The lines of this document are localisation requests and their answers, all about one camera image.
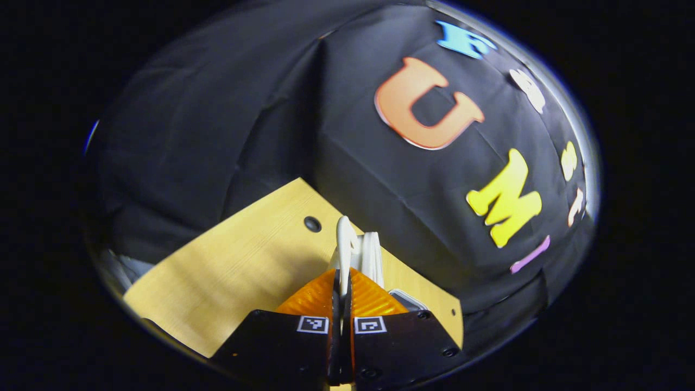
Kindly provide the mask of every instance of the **yellow letter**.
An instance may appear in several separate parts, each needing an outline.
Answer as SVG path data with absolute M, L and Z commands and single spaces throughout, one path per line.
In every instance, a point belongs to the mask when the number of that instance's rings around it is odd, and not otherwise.
M 527 175 L 526 161 L 518 150 L 512 148 L 509 150 L 509 163 L 502 172 L 481 191 L 472 190 L 466 195 L 466 201 L 478 216 L 485 215 L 488 206 L 497 200 L 485 219 L 485 225 L 506 219 L 490 229 L 490 235 L 499 248 L 506 246 L 512 235 L 541 213 L 541 195 L 537 191 L 519 197 Z

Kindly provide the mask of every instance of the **yellow letter m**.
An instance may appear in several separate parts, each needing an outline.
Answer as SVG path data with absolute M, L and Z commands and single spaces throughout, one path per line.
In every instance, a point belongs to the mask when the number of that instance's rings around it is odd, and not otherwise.
M 485 219 L 485 225 L 495 224 L 490 229 L 490 236 L 497 247 L 507 245 L 509 238 L 516 234 L 533 216 L 541 213 L 541 195 L 532 191 L 523 197 L 521 190 L 528 167 L 518 150 L 509 150 L 509 163 L 481 191 L 469 191 L 466 201 L 478 216 L 488 212 L 489 205 L 495 202 L 490 214 Z

